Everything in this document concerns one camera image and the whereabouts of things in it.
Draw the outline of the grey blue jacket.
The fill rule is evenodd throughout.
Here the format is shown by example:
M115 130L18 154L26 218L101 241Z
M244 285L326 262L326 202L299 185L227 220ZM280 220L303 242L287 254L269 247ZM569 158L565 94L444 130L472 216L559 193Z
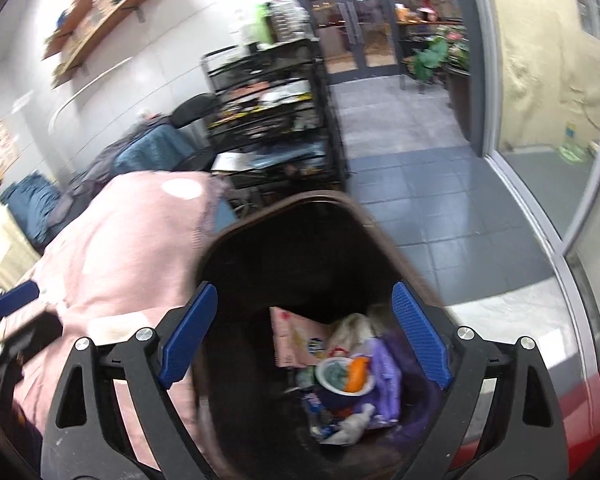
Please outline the grey blue jacket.
M57 228L71 222L114 177L135 171L173 171L195 153L195 144L168 116L144 118L72 179L47 217L47 225Z

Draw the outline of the dark brown trash bin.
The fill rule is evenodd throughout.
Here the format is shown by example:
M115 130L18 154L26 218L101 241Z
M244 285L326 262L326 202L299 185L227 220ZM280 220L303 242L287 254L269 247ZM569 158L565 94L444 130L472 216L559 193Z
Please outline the dark brown trash bin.
M336 192L300 194L225 229L197 276L218 310L193 362L196 445L222 479L396 479L414 460L442 394L417 363L390 306L397 282L422 307L442 303L370 215ZM270 311L323 324L377 316L402 370L396 426L350 448L312 438L291 372L275 363Z

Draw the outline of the crumpled white tissue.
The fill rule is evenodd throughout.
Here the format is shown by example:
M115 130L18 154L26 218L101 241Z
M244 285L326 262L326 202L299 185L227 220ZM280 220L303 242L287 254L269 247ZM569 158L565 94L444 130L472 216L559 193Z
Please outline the crumpled white tissue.
M350 446L355 445L366 431L375 414L373 404L365 403L362 411L354 413L340 422L339 429L321 442L321 445Z

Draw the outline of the blue silver foil wrapper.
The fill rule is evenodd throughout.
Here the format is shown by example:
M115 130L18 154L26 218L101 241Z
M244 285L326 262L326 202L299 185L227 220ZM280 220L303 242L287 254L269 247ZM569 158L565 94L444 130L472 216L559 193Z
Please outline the blue silver foil wrapper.
M308 420L309 433L318 442L330 438L340 430L342 418L325 408L315 393L302 396L301 405Z

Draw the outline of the potted green plant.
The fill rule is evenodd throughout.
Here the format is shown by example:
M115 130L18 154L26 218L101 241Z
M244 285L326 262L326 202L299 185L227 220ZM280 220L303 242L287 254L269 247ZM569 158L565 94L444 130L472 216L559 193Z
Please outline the potted green plant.
M468 73L469 42L462 26L441 27L426 40L426 46L416 49L407 63L420 84L429 84L445 68Z

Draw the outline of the pink spotted blanket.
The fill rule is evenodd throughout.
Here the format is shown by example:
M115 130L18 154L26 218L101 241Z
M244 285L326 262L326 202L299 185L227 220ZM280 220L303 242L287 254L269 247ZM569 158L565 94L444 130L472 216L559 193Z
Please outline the pink spotted blanket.
M216 232L226 184L205 172L137 171L113 178L26 273L40 296L9 315L12 336L42 312L61 335L23 365L15 401L45 429L62 370L81 337L128 340L183 307Z

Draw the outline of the plastic bottle outside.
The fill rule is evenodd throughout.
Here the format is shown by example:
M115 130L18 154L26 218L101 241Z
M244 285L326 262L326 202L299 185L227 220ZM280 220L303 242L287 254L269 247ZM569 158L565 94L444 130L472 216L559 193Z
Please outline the plastic bottle outside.
M586 151L576 138L576 125L573 122L566 123L565 137L559 147L559 154L570 164L582 164L586 161Z

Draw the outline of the black office chair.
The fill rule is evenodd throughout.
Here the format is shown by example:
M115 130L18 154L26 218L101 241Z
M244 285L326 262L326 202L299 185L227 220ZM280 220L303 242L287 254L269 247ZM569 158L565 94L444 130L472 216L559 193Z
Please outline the black office chair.
M218 108L218 98L212 93L199 93L181 103L169 116L176 130L183 130L194 144L194 152L182 160L175 171L210 172L218 154L206 134L201 134L197 124L207 125L207 119Z

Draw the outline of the lower wooden wall shelf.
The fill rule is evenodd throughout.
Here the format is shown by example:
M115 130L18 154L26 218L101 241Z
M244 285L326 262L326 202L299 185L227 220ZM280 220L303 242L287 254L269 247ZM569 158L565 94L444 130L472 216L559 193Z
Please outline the lower wooden wall shelf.
M52 88L55 89L70 81L76 71L81 68L98 46L120 25L132 12L138 14L138 19L145 21L142 4L147 0L121 0L116 4L89 32L78 42L71 55L61 62L54 71Z

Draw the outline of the orange peel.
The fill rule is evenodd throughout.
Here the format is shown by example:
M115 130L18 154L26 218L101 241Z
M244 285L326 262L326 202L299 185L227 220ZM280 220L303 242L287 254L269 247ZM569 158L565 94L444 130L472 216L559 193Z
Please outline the orange peel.
M344 385L345 392L355 393L363 389L367 380L369 362L367 356L357 356L349 362L347 381Z

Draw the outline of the pink snack wrapper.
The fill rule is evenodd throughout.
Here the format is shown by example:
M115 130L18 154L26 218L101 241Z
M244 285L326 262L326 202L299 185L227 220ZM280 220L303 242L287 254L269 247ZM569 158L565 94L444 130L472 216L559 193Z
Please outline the pink snack wrapper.
M330 327L278 307L270 307L278 367L317 365L327 356Z

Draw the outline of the blue clothes pile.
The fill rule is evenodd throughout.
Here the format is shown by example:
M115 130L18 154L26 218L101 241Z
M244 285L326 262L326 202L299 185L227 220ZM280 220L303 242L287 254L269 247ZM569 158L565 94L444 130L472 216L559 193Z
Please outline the blue clothes pile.
M58 200L57 186L39 172L12 183L0 194L0 202L9 209L20 231L37 252L42 252L50 241L47 220Z

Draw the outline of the wooden wall shelf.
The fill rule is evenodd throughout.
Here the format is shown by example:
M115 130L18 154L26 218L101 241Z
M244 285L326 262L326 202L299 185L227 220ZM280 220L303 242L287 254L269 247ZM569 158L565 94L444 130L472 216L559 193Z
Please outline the wooden wall shelf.
M55 89L70 81L76 71L81 68L98 46L120 25L132 12L138 14L138 19L145 21L142 4L147 0L121 0L116 4L89 32L78 42L71 55L61 62L54 71L52 88Z
M76 38L76 29L92 10L93 0L73 0L68 9L60 14L56 29L45 40L43 58L50 58L61 52L69 39Z

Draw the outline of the white red plastic bag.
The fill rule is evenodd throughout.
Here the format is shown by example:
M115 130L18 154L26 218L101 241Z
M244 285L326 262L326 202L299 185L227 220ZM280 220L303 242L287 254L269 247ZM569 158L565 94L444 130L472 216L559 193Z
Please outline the white red plastic bag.
M376 339L370 319L359 313L351 314L335 325L326 344L326 356L372 356Z

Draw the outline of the upper wooden wall shelf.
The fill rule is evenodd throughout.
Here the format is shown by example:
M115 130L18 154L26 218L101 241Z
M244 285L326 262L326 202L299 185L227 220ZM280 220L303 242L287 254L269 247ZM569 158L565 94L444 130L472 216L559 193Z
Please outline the upper wooden wall shelf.
M73 0L68 9L60 14L56 29L45 40L43 58L50 58L61 52L69 39L76 38L76 29L92 10L93 0Z

